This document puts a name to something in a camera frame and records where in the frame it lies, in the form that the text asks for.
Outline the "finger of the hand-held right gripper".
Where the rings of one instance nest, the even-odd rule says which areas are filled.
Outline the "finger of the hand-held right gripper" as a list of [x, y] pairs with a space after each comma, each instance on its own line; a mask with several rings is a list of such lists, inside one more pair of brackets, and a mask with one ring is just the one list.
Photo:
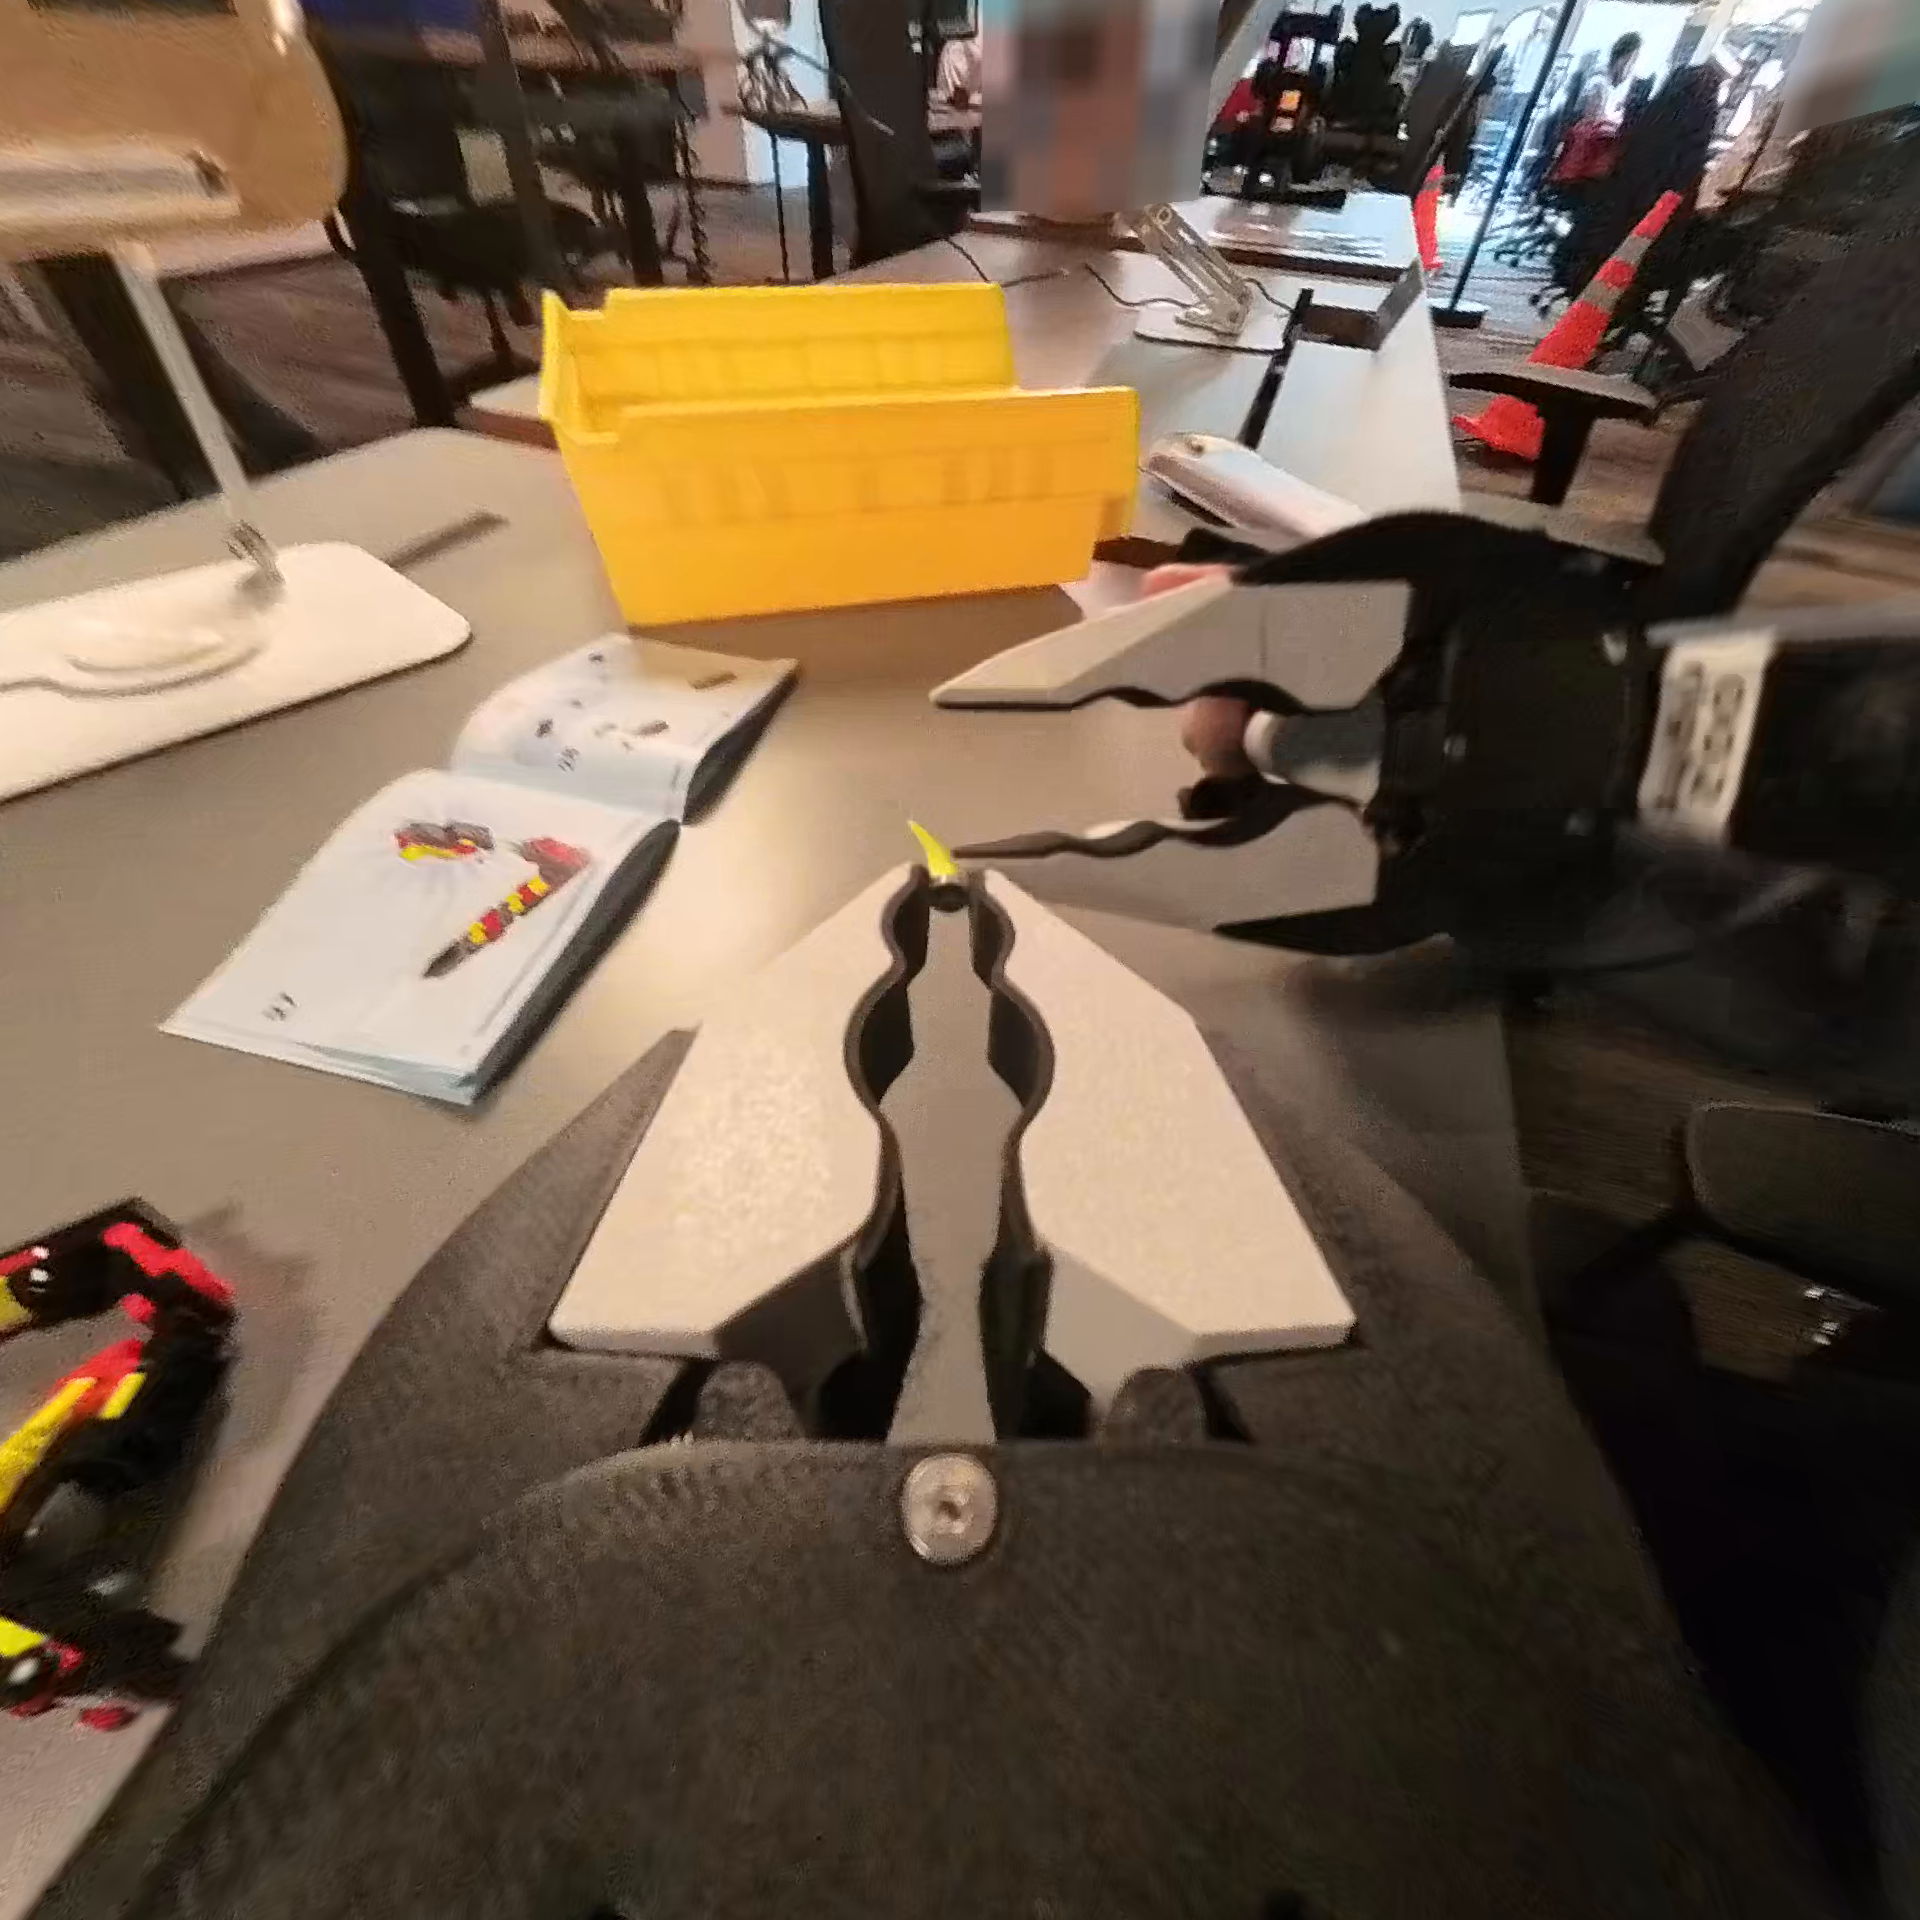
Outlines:
[[1398, 954], [1446, 935], [1417, 859], [1382, 845], [1366, 810], [1254, 777], [1199, 817], [1048, 827], [954, 850], [1048, 906], [1300, 955]]
[[950, 711], [1184, 707], [1214, 692], [1298, 713], [1360, 707], [1401, 657], [1403, 582], [1204, 578], [1025, 641], [930, 692]]

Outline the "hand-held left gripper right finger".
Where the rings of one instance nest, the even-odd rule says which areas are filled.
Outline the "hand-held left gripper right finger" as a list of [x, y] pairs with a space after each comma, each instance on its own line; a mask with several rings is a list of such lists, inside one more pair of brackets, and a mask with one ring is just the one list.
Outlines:
[[1017, 1103], [979, 1292], [998, 1434], [1139, 1374], [1345, 1346], [1356, 1308], [1186, 1009], [1000, 873], [968, 911]]

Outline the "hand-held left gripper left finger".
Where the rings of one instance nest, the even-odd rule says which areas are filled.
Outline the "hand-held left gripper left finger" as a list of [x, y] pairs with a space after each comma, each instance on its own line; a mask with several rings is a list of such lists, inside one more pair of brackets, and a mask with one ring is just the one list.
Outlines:
[[884, 1437], [922, 1332], [902, 1148], [930, 876], [892, 868], [721, 998], [547, 1331], [574, 1354], [754, 1362], [820, 1434]]

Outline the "black red yellow lego model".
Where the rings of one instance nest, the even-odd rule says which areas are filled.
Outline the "black red yellow lego model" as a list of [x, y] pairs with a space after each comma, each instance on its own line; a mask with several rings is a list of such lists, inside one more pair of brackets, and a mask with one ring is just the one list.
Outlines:
[[225, 1419], [233, 1290], [140, 1197], [6, 1251], [6, 1340], [127, 1325], [2, 1442], [2, 1708], [112, 1732], [178, 1701], [183, 1628], [152, 1602]]

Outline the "clear acrylic desk stand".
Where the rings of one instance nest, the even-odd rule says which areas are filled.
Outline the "clear acrylic desk stand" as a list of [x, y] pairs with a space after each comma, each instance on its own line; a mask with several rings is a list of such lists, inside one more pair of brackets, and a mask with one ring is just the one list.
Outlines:
[[1289, 346], [1292, 305], [1239, 271], [1172, 204], [1148, 204], [1119, 222], [1183, 289], [1137, 308], [1139, 341], [1266, 357]]

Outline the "yellow plastic bin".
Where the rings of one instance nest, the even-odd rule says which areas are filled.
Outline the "yellow plastic bin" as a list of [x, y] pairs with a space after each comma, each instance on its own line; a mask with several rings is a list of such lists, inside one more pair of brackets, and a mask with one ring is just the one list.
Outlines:
[[542, 327], [636, 628], [1067, 585], [1131, 530], [1139, 393], [1019, 387], [993, 282], [545, 292]]

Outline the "open instruction booklet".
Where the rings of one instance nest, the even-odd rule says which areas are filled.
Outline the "open instruction booklet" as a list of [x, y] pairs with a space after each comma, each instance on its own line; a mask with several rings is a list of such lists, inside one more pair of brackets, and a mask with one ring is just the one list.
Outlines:
[[375, 790], [161, 1023], [475, 1103], [753, 754], [794, 658], [608, 634], [488, 695]]

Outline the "wooden board on white stand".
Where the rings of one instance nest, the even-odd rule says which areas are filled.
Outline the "wooden board on white stand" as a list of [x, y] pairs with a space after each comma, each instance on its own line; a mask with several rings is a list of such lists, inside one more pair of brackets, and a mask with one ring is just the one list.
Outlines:
[[6, 612], [2, 796], [447, 658], [468, 622], [358, 543], [276, 546], [153, 242], [329, 215], [346, 129], [300, 5], [2, 5], [2, 249], [97, 257], [219, 492], [232, 555]]

